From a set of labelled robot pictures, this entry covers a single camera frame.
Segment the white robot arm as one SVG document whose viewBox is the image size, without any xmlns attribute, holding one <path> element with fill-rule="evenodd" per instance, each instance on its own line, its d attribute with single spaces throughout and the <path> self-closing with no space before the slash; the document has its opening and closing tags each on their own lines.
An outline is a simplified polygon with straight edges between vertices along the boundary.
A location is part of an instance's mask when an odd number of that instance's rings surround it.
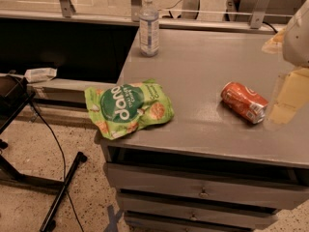
<svg viewBox="0 0 309 232">
<path fill-rule="evenodd" d="M 309 67 L 309 0 L 306 0 L 287 24 L 283 58 L 299 67 Z"/>
</svg>

